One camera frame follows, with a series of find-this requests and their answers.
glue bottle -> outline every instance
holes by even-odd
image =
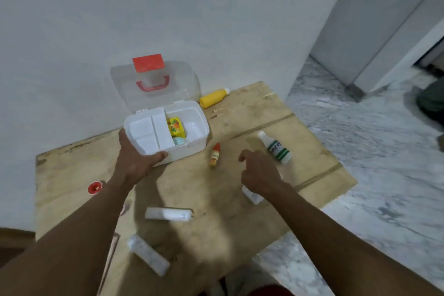
[[[216,165],[218,164],[220,150],[221,145],[217,143],[213,148],[213,152],[211,153],[211,160],[208,163],[210,167],[216,167]]]
[[[259,131],[258,137],[262,140],[267,150],[275,156],[275,158],[282,164],[287,164],[292,155],[289,150],[283,147],[280,142],[273,137],[267,136],[265,132]]]
[[[200,106],[204,109],[211,107],[212,105],[219,103],[224,99],[225,96],[230,94],[228,88],[220,89],[208,94],[207,96],[201,97],[199,99]]]

transparent lid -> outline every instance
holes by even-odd
[[[137,72],[135,65],[112,67],[111,78],[133,113],[180,100],[198,102],[201,96],[197,76],[186,62],[165,61],[164,68],[147,72]]]

small yellow carton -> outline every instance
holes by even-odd
[[[172,137],[182,137],[185,139],[185,130],[183,129],[182,122],[179,117],[167,118],[166,119],[170,134]]]

forearm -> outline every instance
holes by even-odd
[[[0,294],[96,295],[130,189],[123,177],[112,177],[99,194],[0,270]]]
[[[442,295],[305,201],[289,184],[277,184],[266,198],[336,295]]]

plastic box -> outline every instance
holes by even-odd
[[[165,68],[145,73],[132,65],[111,69],[111,77],[127,107],[134,113],[125,119],[126,135],[142,155],[164,150],[166,164],[202,151],[210,133],[207,119],[197,104],[200,88],[191,67],[183,62],[165,62]],[[185,143],[175,145],[167,118],[179,117]]]

